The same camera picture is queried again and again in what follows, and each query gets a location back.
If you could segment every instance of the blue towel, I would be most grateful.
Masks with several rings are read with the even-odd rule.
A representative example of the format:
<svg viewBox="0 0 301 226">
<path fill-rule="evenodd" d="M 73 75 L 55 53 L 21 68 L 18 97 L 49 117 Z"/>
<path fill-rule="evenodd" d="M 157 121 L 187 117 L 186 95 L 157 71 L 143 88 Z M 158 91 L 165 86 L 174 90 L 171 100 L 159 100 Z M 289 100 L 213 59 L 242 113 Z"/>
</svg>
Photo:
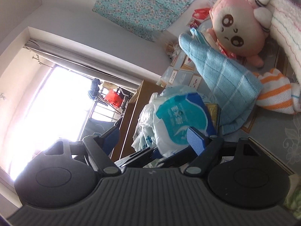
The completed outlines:
<svg viewBox="0 0 301 226">
<path fill-rule="evenodd" d="M 181 34 L 179 44 L 195 63 L 221 109 L 222 134 L 232 133 L 246 122 L 258 97 L 262 84 L 244 66 L 221 53 Z"/>
</svg>

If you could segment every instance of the stuffed animal eye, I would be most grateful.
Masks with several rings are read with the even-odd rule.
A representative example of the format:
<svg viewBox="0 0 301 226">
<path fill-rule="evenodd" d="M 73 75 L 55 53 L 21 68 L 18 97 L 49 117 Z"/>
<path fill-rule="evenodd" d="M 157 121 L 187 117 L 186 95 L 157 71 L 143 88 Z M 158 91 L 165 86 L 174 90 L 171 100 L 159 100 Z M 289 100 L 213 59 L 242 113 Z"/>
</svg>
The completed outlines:
<svg viewBox="0 0 301 226">
<path fill-rule="evenodd" d="M 240 36 L 234 36 L 231 38 L 231 43 L 233 46 L 241 47 L 244 44 L 243 39 Z"/>
<path fill-rule="evenodd" d="M 230 27 L 233 25 L 234 19 L 231 14 L 226 14 L 222 19 L 222 24 L 225 27 Z"/>
</svg>

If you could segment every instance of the pink stuffed animal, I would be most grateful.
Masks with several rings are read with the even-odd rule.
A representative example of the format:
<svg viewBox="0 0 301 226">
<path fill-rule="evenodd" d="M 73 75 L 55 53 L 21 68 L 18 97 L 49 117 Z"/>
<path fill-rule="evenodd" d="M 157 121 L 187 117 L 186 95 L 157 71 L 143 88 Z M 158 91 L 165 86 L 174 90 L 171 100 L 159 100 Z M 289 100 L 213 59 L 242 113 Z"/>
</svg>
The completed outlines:
<svg viewBox="0 0 301 226">
<path fill-rule="evenodd" d="M 272 14 L 265 8 L 270 0 L 220 0 L 212 10 L 213 28 L 207 32 L 227 53 L 246 57 L 257 68 L 264 65 L 258 56 L 271 26 Z"/>
</svg>

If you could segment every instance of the white curtain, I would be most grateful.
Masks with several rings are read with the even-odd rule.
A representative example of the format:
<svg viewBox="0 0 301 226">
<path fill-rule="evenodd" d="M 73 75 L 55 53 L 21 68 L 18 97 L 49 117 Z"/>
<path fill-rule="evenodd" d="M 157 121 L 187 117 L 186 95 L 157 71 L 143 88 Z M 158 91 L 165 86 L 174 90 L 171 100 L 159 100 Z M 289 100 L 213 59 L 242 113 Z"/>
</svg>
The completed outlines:
<svg viewBox="0 0 301 226">
<path fill-rule="evenodd" d="M 55 64 L 135 92 L 142 80 L 74 53 L 30 39 L 25 46 Z"/>
</svg>

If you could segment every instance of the metal rivet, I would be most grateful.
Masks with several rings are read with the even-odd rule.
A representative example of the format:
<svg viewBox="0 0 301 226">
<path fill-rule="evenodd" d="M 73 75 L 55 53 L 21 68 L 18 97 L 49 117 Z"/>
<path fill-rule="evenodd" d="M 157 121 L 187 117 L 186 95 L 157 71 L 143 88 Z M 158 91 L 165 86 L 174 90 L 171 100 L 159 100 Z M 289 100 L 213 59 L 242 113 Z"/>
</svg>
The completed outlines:
<svg viewBox="0 0 301 226">
<path fill-rule="evenodd" d="M 118 172 L 118 168 L 117 167 L 106 167 L 103 171 L 106 174 L 115 174 Z"/>
<path fill-rule="evenodd" d="M 201 173 L 202 169 L 199 167 L 188 167 L 186 169 L 186 172 L 190 173 L 190 174 L 199 174 Z"/>
</svg>

